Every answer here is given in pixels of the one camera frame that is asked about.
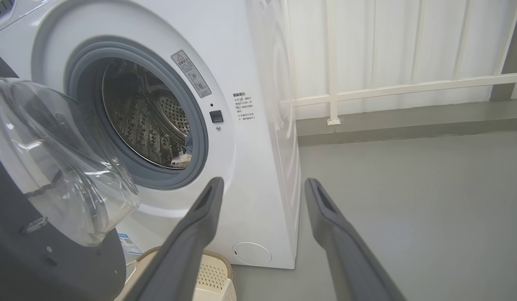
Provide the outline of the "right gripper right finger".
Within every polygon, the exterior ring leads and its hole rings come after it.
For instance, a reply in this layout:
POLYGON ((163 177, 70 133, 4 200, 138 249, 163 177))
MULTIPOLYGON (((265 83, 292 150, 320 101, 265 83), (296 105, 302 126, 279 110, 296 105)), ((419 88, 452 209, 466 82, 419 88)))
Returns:
POLYGON ((317 179, 304 192, 313 237, 325 250, 339 301, 403 301, 404 295, 317 179))

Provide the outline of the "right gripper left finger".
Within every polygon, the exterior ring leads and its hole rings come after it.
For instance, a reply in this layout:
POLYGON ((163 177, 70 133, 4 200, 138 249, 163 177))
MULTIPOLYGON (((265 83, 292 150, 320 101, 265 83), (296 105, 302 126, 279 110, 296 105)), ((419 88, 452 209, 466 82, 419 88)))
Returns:
POLYGON ((126 301, 191 301, 204 249, 216 236, 224 180, 214 177, 127 293, 126 301))

